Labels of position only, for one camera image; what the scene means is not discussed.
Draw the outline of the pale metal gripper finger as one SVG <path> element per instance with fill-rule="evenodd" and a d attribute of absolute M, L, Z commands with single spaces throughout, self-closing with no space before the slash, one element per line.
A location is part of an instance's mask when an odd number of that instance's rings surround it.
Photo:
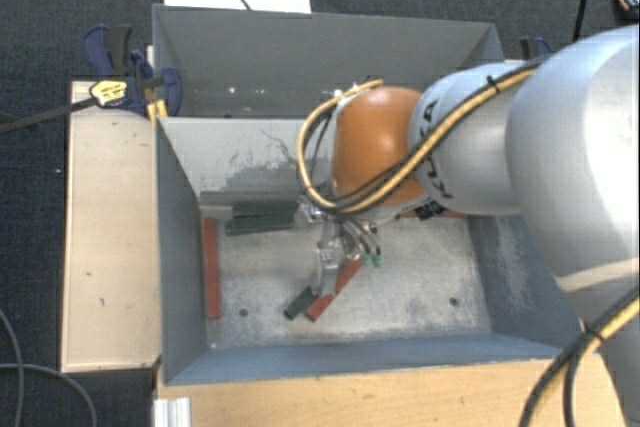
<path fill-rule="evenodd" d="M 317 250 L 314 254 L 314 272 L 311 278 L 311 291 L 315 297 L 323 296 L 325 263 L 324 253 Z"/>
<path fill-rule="evenodd" d="M 323 262 L 321 265 L 321 296 L 335 296 L 342 264 L 337 261 Z"/>

